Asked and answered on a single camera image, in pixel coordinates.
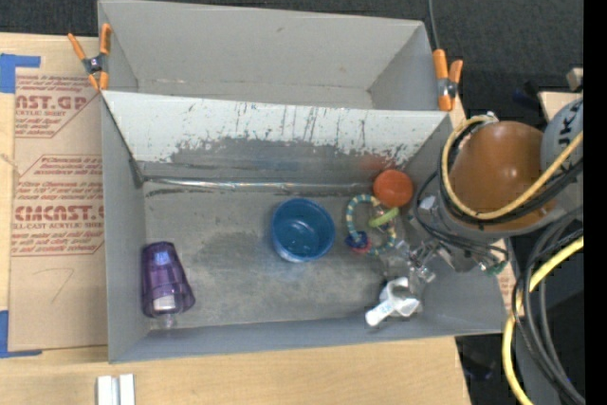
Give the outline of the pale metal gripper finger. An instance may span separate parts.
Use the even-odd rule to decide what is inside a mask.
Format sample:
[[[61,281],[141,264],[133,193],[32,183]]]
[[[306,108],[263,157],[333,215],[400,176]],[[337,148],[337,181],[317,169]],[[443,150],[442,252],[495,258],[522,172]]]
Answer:
[[[420,245],[408,250],[408,259],[413,267],[425,267],[432,259],[432,247]]]
[[[409,289],[413,295],[422,295],[426,287],[435,280],[435,273],[428,267],[409,267]]]

